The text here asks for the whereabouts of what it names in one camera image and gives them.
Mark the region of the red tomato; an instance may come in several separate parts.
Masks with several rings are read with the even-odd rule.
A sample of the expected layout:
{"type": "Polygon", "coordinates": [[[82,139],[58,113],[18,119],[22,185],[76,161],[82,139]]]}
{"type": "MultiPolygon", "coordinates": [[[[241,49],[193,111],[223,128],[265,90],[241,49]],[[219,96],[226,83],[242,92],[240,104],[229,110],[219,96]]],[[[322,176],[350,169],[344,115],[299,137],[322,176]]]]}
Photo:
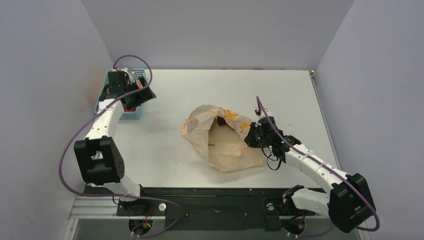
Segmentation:
{"type": "Polygon", "coordinates": [[[126,112],[135,112],[136,111],[136,107],[135,108],[131,108],[131,109],[126,109],[126,112]]]}

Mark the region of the translucent orange plastic bag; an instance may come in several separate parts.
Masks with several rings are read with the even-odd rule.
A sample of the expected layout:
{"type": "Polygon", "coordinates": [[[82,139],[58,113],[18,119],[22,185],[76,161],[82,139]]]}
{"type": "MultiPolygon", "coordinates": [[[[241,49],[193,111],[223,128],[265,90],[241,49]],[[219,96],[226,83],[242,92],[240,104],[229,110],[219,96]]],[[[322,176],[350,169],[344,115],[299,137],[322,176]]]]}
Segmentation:
{"type": "Polygon", "coordinates": [[[235,172],[262,167],[265,157],[258,148],[249,147],[244,139],[253,120],[215,105],[195,108],[181,127],[181,136],[220,172],[235,172]],[[219,126],[217,116],[227,125],[219,126]]]}

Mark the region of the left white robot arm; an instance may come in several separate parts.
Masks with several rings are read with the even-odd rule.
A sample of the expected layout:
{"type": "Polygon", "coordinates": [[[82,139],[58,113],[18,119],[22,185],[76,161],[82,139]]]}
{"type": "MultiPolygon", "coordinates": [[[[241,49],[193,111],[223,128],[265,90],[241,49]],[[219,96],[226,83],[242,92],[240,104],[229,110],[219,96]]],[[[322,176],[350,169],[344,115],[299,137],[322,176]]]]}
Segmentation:
{"type": "Polygon", "coordinates": [[[133,73],[128,67],[107,72],[96,104],[100,116],[84,139],[75,141],[73,150],[85,183],[107,188],[120,201],[130,202],[129,208],[136,215],[143,215],[149,210],[149,201],[140,196],[140,185],[125,174],[124,159],[113,139],[125,111],[156,97],[146,86],[144,74],[135,80],[133,73]]]}

